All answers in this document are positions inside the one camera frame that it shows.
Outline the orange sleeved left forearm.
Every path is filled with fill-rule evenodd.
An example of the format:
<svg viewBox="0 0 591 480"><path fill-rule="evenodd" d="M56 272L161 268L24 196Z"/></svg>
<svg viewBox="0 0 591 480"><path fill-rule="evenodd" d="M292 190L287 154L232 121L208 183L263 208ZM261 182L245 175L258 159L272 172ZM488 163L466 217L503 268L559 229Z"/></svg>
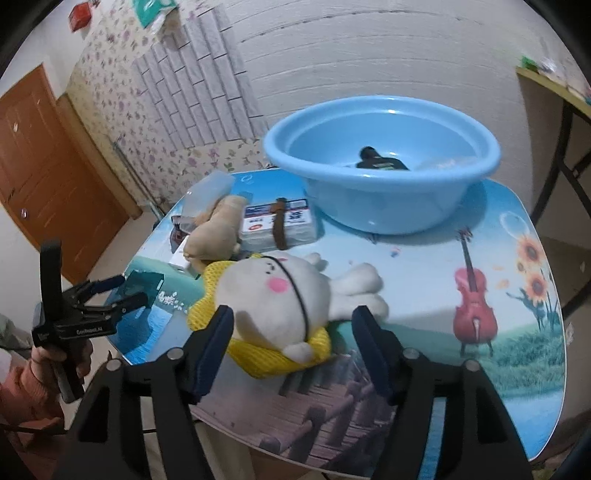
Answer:
<svg viewBox="0 0 591 480"><path fill-rule="evenodd" d="M1 383L1 425L15 429L1 432L3 479L49 479L60 455L64 413L58 390L39 381L36 365L13 365Z"/></svg>

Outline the person's left hand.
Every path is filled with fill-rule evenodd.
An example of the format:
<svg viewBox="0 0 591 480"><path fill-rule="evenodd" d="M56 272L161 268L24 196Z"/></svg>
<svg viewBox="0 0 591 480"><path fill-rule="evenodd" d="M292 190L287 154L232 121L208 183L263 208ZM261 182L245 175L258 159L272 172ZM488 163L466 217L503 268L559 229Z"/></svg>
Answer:
<svg viewBox="0 0 591 480"><path fill-rule="evenodd" d="M91 354L93 345L85 340L79 350L79 363L76 365L76 374L83 380L91 370ZM30 367L34 377L46 388L56 391L57 380L53 371L55 364L61 364L67 360L67 354L53 348L33 347L31 350Z"/></svg>

